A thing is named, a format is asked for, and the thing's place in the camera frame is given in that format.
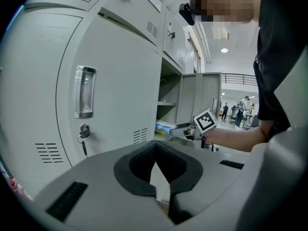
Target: black slot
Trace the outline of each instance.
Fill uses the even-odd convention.
[[[233,167],[233,168],[237,168],[237,169],[242,169],[244,167],[244,164],[232,162],[232,161],[229,161],[229,160],[222,160],[220,162],[220,164],[223,164],[223,165],[229,166],[229,167]]]
[[[46,212],[58,219],[64,221],[78,202],[86,188],[87,184],[74,182],[47,210]]]

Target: black head-mounted device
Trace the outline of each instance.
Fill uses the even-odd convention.
[[[189,3],[182,3],[179,8],[179,13],[191,26],[195,24],[196,16],[201,17],[200,21],[213,21],[213,16],[208,16],[206,13],[201,13],[201,0],[191,0]]]

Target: keyring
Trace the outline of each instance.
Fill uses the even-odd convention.
[[[79,142],[79,138],[80,138],[80,137],[81,137],[81,135],[79,135],[79,136],[77,137],[77,141],[78,141],[79,144],[82,144],[82,142]]]

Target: black shirt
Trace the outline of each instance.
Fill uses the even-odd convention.
[[[274,91],[297,62],[306,39],[299,34],[290,0],[261,0],[257,57],[254,71],[259,90],[260,120],[274,120],[269,138],[286,130],[290,123]]]

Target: railing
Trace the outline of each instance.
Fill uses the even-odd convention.
[[[254,75],[221,73],[221,82],[257,86],[257,80]]]

